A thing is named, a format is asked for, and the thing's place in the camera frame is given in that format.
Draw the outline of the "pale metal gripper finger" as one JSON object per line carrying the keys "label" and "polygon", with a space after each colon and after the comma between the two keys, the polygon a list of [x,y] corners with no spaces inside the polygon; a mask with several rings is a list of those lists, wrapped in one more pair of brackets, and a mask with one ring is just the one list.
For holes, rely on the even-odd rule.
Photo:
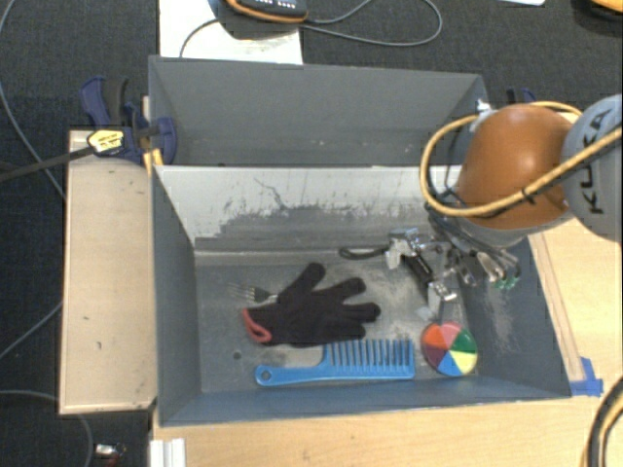
{"label": "pale metal gripper finger", "polygon": [[444,312],[458,302],[458,295],[442,281],[431,281],[423,288],[423,302],[416,314],[422,320],[441,320]]}
{"label": "pale metal gripper finger", "polygon": [[475,274],[463,259],[458,259],[456,262],[456,275],[462,284],[467,287],[475,288],[479,285]]}

